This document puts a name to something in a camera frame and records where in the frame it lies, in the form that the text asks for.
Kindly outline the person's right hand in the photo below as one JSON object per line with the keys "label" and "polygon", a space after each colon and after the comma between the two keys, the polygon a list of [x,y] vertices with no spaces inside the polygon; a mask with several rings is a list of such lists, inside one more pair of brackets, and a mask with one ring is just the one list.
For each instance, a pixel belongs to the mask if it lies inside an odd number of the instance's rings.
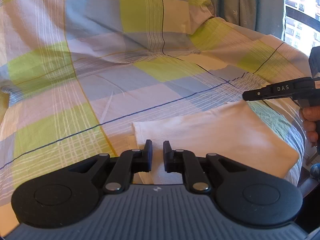
{"label": "person's right hand", "polygon": [[316,122],[318,122],[320,119],[320,107],[313,106],[301,108],[299,110],[299,116],[302,120],[302,126],[306,132],[308,141],[312,147],[316,146],[319,139]]}

